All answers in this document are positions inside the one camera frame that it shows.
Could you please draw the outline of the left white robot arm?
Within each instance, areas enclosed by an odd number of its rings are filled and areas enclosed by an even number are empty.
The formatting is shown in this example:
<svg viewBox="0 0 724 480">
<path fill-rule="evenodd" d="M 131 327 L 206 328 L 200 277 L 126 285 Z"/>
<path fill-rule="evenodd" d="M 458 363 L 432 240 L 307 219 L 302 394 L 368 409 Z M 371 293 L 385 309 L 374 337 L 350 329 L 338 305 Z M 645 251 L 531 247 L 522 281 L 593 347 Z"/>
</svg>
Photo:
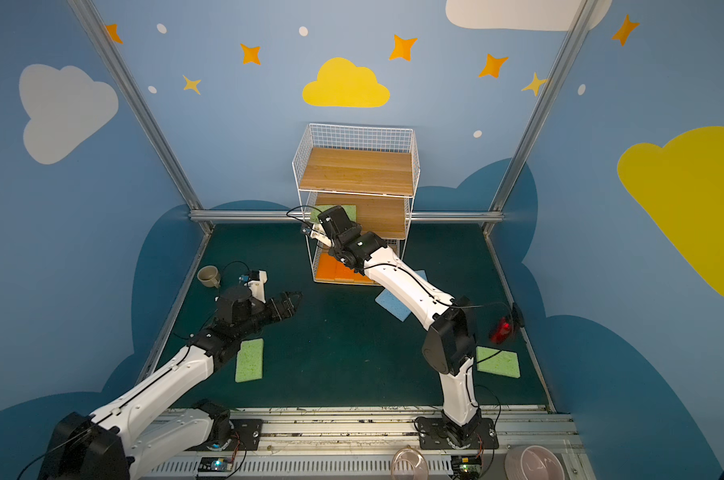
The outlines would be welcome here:
<svg viewBox="0 0 724 480">
<path fill-rule="evenodd" d="M 226 446 L 233 437 L 230 412 L 209 401 L 157 429 L 150 426 L 235 358 L 247 337 L 293 317 L 301 300 L 297 291 L 267 299 L 259 287 L 226 290 L 209 323 L 157 371 L 92 413 L 73 412 L 55 426 L 39 478 L 139 479 L 189 448 Z"/>
</svg>

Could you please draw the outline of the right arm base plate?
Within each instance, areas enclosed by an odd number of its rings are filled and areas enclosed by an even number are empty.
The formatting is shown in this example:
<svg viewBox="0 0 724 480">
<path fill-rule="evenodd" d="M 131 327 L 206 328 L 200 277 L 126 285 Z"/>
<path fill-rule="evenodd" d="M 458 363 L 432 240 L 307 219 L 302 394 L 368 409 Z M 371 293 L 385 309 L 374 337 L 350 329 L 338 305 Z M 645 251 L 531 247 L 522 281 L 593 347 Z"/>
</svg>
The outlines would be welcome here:
<svg viewBox="0 0 724 480">
<path fill-rule="evenodd" d="M 414 427 L 422 450 L 495 450 L 500 446 L 491 419 L 477 417 L 458 426 L 447 418 L 419 416 Z"/>
</svg>

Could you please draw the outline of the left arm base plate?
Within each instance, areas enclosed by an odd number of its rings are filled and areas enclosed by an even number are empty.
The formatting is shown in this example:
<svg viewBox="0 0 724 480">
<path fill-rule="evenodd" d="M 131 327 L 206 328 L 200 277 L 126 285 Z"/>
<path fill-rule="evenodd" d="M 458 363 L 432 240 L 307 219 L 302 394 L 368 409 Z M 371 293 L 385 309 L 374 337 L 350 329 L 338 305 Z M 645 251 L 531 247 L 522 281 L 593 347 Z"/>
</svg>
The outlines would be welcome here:
<svg viewBox="0 0 724 480">
<path fill-rule="evenodd" d="M 216 420 L 204 447 L 210 451 L 257 450 L 262 428 L 261 419 Z"/>
</svg>

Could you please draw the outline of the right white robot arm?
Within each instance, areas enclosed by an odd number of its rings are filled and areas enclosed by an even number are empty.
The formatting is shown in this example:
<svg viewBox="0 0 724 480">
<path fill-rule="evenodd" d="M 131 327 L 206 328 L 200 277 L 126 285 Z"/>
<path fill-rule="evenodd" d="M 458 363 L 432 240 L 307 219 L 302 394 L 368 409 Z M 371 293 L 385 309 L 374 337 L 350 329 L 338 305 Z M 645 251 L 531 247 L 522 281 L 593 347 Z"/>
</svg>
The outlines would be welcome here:
<svg viewBox="0 0 724 480">
<path fill-rule="evenodd" d="M 336 205 L 317 214 L 318 241 L 348 269 L 383 286 L 416 316 L 426 338 L 422 353 L 440 375 L 442 419 L 451 443 L 467 446 L 482 422 L 476 401 L 473 367 L 476 358 L 475 306 L 451 296 L 416 274 L 386 241 L 362 231 L 345 209 Z"/>
</svg>

